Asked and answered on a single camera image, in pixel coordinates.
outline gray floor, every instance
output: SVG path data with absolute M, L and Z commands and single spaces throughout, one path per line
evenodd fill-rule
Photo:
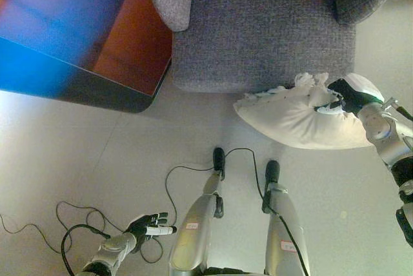
M 390 0 L 358 26 L 356 72 L 383 95 L 413 109 L 413 0 Z M 140 213 L 172 207 L 163 179 L 175 164 L 211 163 L 215 146 L 256 151 L 260 181 L 269 159 L 281 163 L 305 228 L 312 275 L 413 274 L 413 251 L 394 217 L 401 206 L 397 187 L 374 148 L 297 150 L 266 138 L 232 109 L 235 95 L 189 94 L 169 75 L 155 103 L 137 115 L 0 92 L 0 212 L 6 225 L 38 223 L 56 248 L 62 227 L 57 201 L 102 208 L 125 227 Z M 178 223 L 200 194 L 208 174 L 178 170 L 170 189 Z M 223 183 L 225 218 L 214 222 L 210 264 L 263 271 L 268 216 L 260 211 L 250 154 L 227 159 Z M 68 225 L 85 213 L 63 208 Z M 99 226 L 99 219 L 92 222 Z M 60 256 L 30 228 L 19 235 L 0 229 L 1 275 L 66 275 Z M 162 238 L 163 259 L 147 265 L 129 256 L 118 275 L 166 275 L 174 237 Z M 68 258 L 79 271 L 99 244 L 89 232 L 74 233 Z M 148 243 L 148 256 L 158 248 Z

